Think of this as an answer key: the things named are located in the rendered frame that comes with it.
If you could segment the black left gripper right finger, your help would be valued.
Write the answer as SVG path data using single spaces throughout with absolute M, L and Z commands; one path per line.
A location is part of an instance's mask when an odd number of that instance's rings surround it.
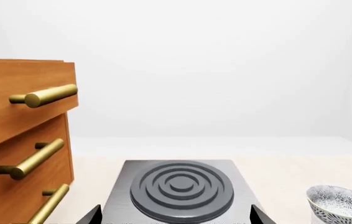
M 256 205 L 251 205 L 250 222 L 251 224 L 276 224 Z

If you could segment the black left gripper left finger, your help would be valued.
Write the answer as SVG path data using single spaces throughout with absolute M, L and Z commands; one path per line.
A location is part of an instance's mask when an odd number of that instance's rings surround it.
M 101 205 L 96 205 L 85 216 L 83 216 L 76 224 L 101 224 L 102 210 Z

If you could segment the black white patterned bowl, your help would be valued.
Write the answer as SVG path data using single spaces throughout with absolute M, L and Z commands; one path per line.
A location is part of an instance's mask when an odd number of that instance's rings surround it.
M 352 190 L 317 185 L 306 191 L 313 214 L 325 224 L 352 224 Z

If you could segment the grey stove burner plate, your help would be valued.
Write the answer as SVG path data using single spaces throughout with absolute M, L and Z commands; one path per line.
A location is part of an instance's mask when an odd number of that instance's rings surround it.
M 232 160 L 126 160 L 102 224 L 251 224 L 253 205 Z

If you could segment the wooden drawer cabinet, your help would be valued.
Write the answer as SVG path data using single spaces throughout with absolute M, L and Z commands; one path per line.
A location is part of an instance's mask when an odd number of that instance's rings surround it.
M 74 180 L 67 113 L 78 106 L 78 93 L 39 108 L 10 104 L 9 97 L 68 84 L 76 85 L 74 63 L 0 59 L 0 166 L 15 166 L 33 155 L 35 143 L 65 141 L 24 179 L 0 175 L 0 224 L 27 224 L 49 199 L 43 190 Z

